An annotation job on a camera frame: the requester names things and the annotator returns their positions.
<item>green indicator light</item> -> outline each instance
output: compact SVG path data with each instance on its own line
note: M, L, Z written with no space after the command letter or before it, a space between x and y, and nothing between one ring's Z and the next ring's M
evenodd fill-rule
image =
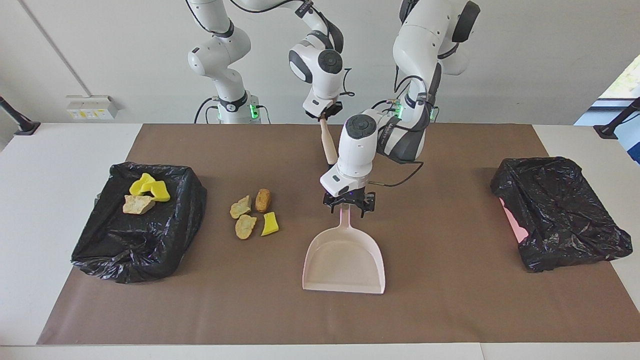
M402 112L404 111L404 106L398 105L398 109L396 109L396 117L399 119L402 118Z
M252 118L257 119L260 116L260 112L258 111L257 108L255 108L255 105L250 104L249 109L251 109Z

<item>black garbage bag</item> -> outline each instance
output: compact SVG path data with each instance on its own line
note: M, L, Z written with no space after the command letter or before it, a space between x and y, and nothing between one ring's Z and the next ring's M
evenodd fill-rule
M200 228L207 190L189 167L122 163L109 172L71 263L86 274L124 284L171 275ZM122 213L124 195L145 172L166 183L171 200L144 215Z
M633 251L629 234L614 223L572 160L505 159L491 189L528 232L518 249L535 272L610 261Z

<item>pink dustpan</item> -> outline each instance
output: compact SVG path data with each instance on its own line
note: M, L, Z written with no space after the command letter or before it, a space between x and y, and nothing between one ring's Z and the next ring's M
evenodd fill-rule
M302 271L305 290L382 294L385 267L378 244L351 226L350 205L340 207L340 225L318 234Z

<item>brush handle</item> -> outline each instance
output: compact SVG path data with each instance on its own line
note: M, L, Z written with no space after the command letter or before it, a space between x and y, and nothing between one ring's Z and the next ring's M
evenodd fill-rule
M333 142L333 137L329 132L329 127L326 124L326 119L320 119L320 129L322 130L322 147L324 149L326 163L329 165L335 165L335 163L338 162L338 154L335 151L335 144Z

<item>yellow sponge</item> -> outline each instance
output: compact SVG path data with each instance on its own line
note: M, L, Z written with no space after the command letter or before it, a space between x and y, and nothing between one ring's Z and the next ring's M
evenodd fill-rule
M131 193L131 195L140 196L143 193L145 193L145 190L143 189L144 185L148 183L153 183L155 181L156 180L151 175L149 175L148 173L144 173L140 177L140 180L137 180L133 184L131 184L131 187L129 188L129 192Z
M280 230L278 222L276 221L276 213L264 214L264 230L262 230L261 236L267 236Z
M171 200L164 181L154 181L153 183L144 184L142 185L142 191L151 192L154 196L154 201L167 202Z

